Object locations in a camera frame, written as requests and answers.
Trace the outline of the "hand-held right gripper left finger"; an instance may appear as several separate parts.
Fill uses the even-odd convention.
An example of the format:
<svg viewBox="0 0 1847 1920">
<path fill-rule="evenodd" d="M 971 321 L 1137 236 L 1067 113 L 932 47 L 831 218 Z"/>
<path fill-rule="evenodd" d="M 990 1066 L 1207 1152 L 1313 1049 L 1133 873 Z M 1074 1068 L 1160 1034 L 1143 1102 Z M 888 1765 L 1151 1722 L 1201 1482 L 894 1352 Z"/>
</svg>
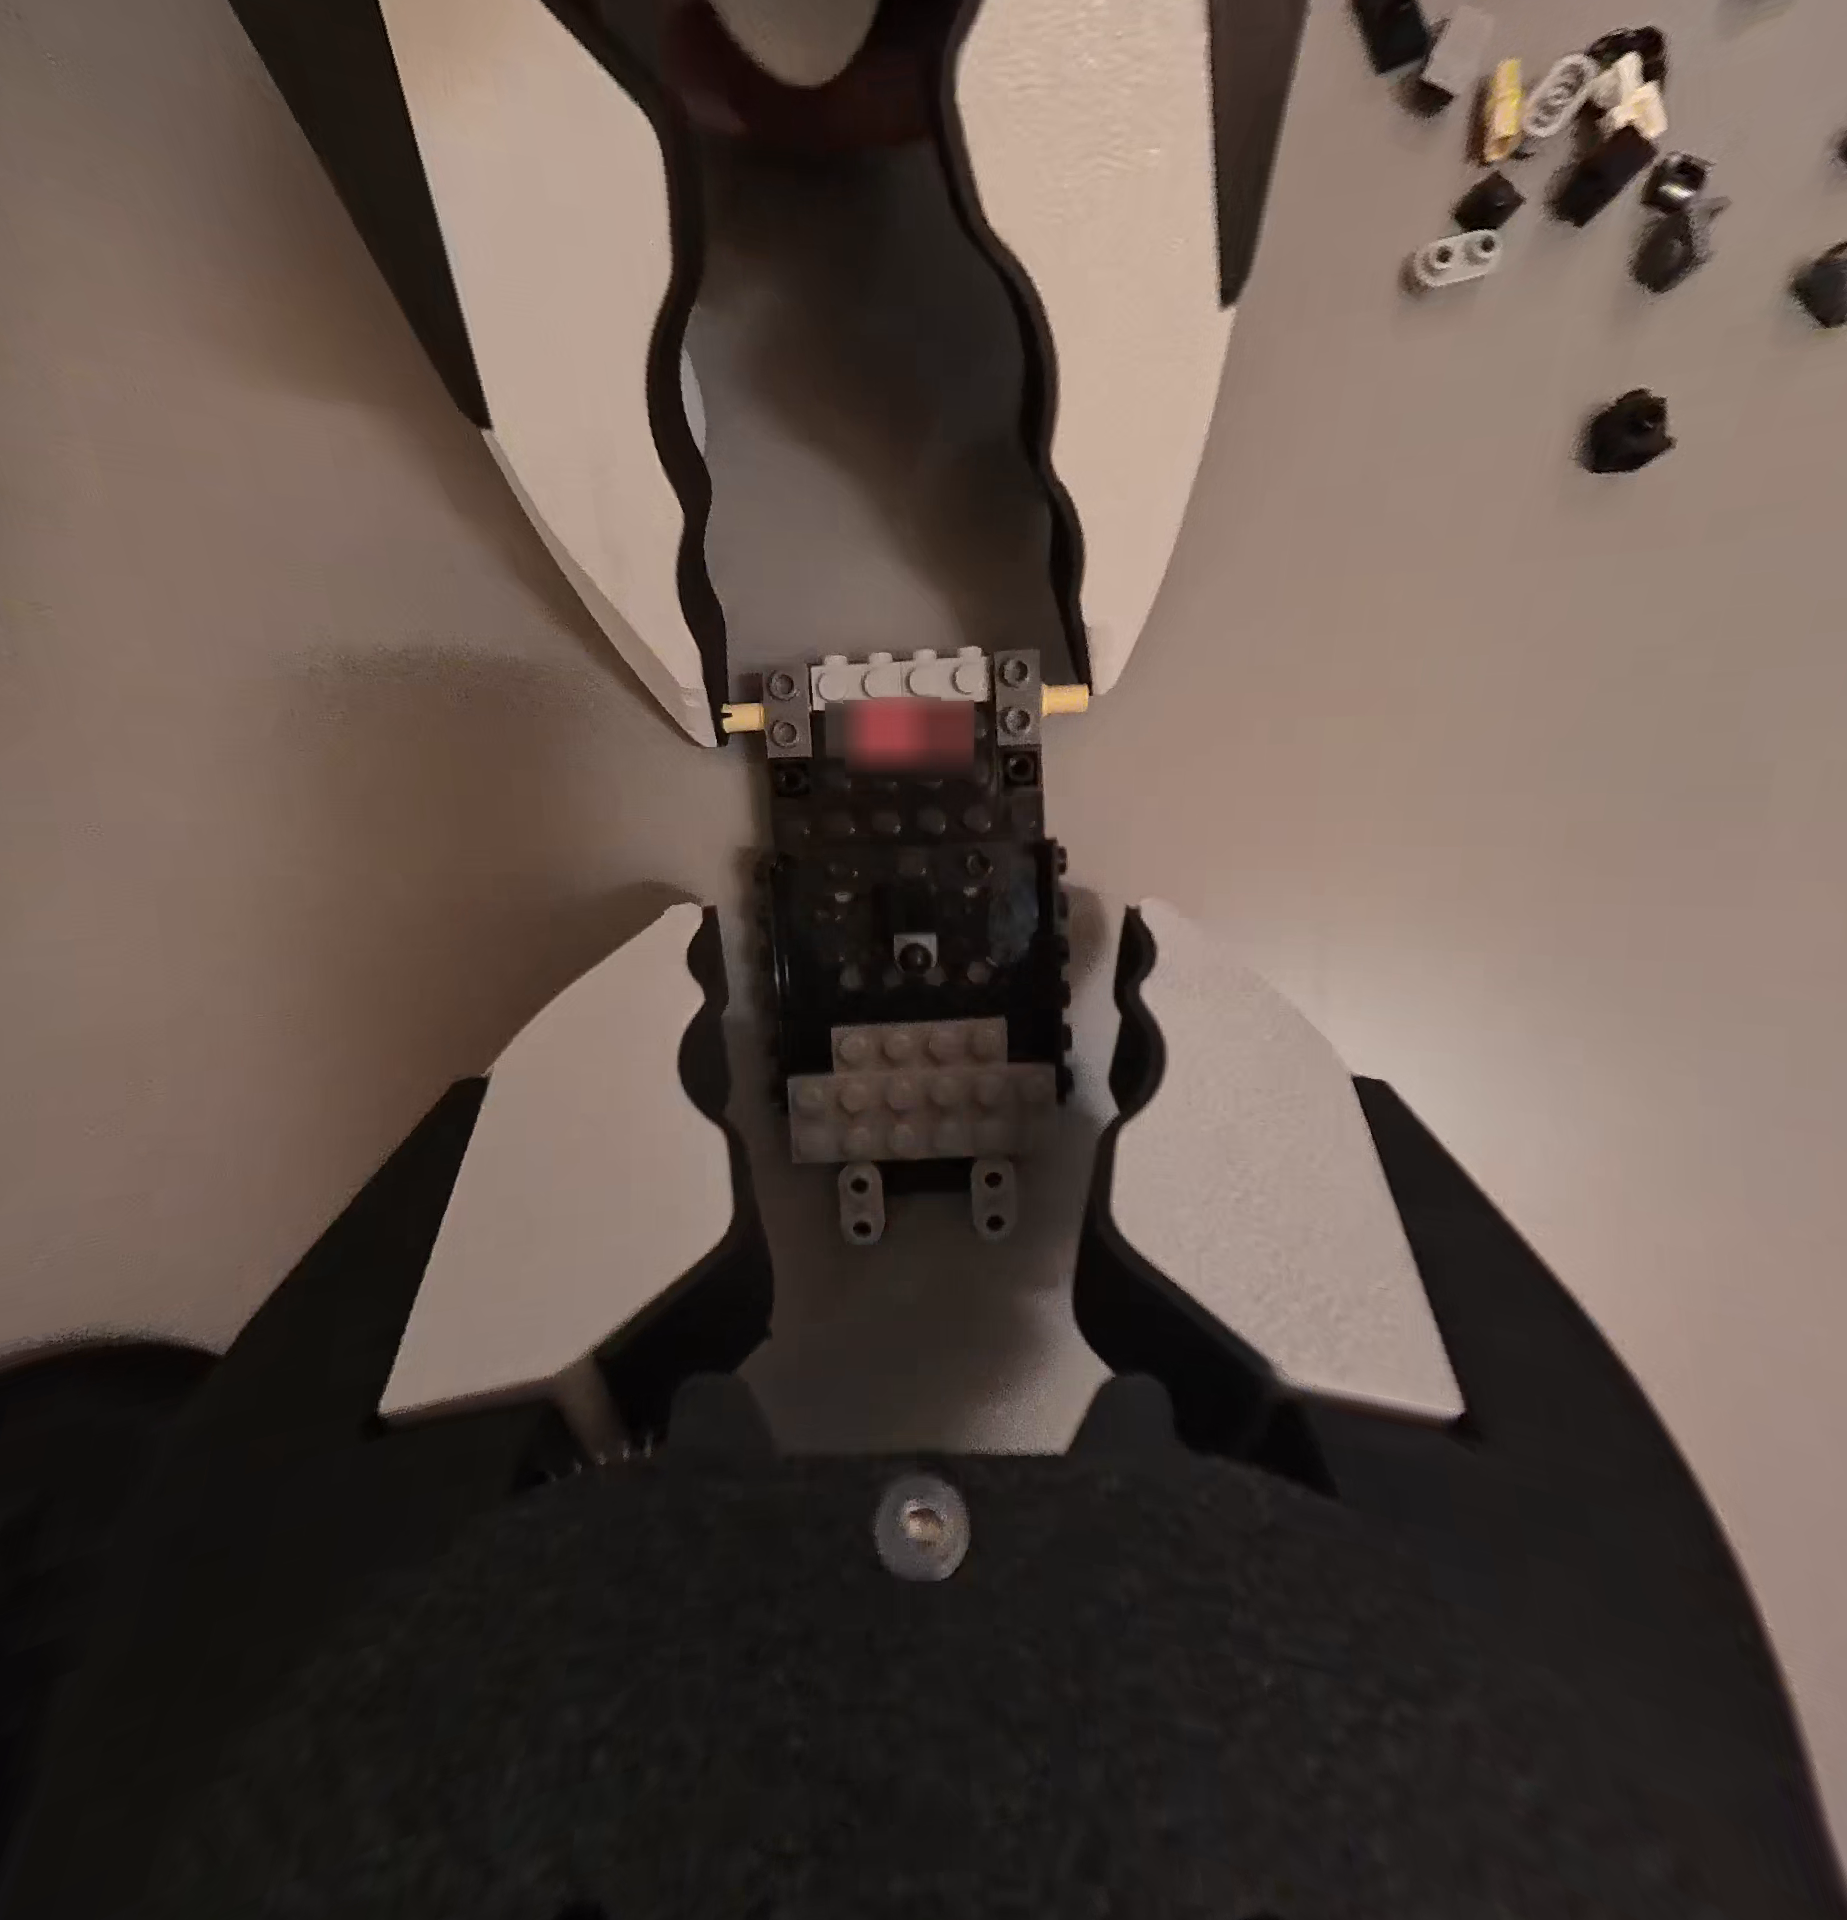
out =
<svg viewBox="0 0 1847 1920">
<path fill-rule="evenodd" d="M 726 1116 L 717 915 L 686 900 L 527 1020 L 482 1081 L 378 1401 L 384 1420 L 551 1399 L 669 1420 L 773 1313 Z"/>
</svg>

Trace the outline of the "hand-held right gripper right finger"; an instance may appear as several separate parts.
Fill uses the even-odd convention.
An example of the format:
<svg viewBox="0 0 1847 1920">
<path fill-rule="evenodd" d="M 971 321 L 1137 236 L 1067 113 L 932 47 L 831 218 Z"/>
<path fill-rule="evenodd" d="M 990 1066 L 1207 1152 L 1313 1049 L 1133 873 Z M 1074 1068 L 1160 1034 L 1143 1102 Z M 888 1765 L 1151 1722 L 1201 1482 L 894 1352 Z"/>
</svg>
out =
<svg viewBox="0 0 1847 1920">
<path fill-rule="evenodd" d="M 1179 1424 L 1299 1401 L 1452 1424 L 1463 1394 L 1332 1045 L 1235 948 L 1128 906 L 1077 1325 Z"/>
</svg>

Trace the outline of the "scattered small brick pieces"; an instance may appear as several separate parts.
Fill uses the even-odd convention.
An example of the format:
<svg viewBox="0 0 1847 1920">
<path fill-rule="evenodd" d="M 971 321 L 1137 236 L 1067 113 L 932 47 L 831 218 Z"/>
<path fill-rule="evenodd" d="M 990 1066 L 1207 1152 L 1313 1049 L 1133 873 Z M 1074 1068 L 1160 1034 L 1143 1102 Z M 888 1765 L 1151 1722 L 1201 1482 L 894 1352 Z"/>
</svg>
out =
<svg viewBox="0 0 1847 1920">
<path fill-rule="evenodd" d="M 1714 228 L 1732 202 L 1712 194 L 1714 162 L 1668 141 L 1668 36 L 1655 21 L 1606 30 L 1563 52 L 1534 81 L 1522 61 L 1487 61 L 1494 25 L 1471 4 L 1350 4 L 1372 72 L 1403 85 L 1425 118 L 1456 104 L 1470 109 L 1465 155 L 1477 169 L 1451 203 L 1448 232 L 1415 248 L 1400 286 L 1418 297 L 1477 286 L 1501 267 L 1503 230 L 1527 203 L 1509 171 L 1546 146 L 1568 141 L 1546 210 L 1589 228 L 1637 188 L 1652 217 L 1631 254 L 1631 282 L 1650 297 L 1685 286 L 1714 254 Z M 1847 123 L 1832 163 L 1847 175 Z M 1804 261 L 1792 301 L 1814 330 L 1847 328 L 1847 238 Z M 1667 398 L 1637 389 L 1586 418 L 1577 464 L 1591 473 L 1650 468 L 1675 447 Z"/>
</svg>

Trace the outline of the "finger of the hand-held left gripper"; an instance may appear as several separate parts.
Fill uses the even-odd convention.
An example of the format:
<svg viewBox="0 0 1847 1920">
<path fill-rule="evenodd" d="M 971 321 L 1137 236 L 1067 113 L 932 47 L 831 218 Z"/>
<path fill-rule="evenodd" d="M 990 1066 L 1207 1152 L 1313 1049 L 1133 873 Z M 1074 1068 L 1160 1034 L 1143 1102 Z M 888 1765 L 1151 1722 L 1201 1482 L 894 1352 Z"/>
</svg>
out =
<svg viewBox="0 0 1847 1920">
<path fill-rule="evenodd" d="M 1207 4 L 981 4 L 953 100 L 985 228 L 1054 352 L 1051 469 L 1079 531 L 1094 692 L 1123 677 L 1223 378 Z"/>
<path fill-rule="evenodd" d="M 678 734 L 719 743 L 719 606 L 682 378 L 670 180 L 573 4 L 396 2 L 388 40 L 486 412 L 533 531 Z"/>
</svg>

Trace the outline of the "grey axle brick assembly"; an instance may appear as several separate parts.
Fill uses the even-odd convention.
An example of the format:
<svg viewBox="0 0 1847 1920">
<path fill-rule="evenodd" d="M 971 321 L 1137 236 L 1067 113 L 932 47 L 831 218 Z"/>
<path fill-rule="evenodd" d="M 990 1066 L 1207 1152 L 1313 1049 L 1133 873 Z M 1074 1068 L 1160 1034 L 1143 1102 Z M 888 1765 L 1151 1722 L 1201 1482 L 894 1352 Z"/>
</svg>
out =
<svg viewBox="0 0 1847 1920">
<path fill-rule="evenodd" d="M 981 781 L 999 762 L 1034 762 L 1045 722 L 1093 702 L 1087 683 L 1047 680 L 1033 649 L 831 655 L 762 673 L 717 727 L 811 779 Z"/>
</svg>

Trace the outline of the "black brick chassis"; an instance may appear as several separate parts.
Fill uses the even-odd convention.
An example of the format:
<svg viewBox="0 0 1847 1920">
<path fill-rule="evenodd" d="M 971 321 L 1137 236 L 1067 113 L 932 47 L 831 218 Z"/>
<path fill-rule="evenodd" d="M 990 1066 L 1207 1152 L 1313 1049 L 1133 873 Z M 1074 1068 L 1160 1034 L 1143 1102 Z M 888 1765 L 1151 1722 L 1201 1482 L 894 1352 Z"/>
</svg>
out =
<svg viewBox="0 0 1847 1920">
<path fill-rule="evenodd" d="M 997 1243 L 1075 1090 L 1068 858 L 1039 751 L 858 769 L 782 716 L 762 741 L 754 906 L 791 1161 L 833 1177 L 843 1246 L 878 1243 L 892 1198 L 956 1188 Z"/>
</svg>

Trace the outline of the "person's left hand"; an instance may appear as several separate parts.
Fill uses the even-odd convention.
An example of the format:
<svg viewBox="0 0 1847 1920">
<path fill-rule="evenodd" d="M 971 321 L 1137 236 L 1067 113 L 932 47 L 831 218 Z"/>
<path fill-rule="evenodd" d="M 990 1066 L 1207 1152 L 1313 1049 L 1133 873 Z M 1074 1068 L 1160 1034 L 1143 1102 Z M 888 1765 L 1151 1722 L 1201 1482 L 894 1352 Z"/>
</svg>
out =
<svg viewBox="0 0 1847 1920">
<path fill-rule="evenodd" d="M 841 72 L 798 87 L 746 55 L 709 4 L 686 4 L 658 40 L 661 76 L 698 135 L 792 157 L 936 141 L 956 4 L 887 4 Z"/>
</svg>

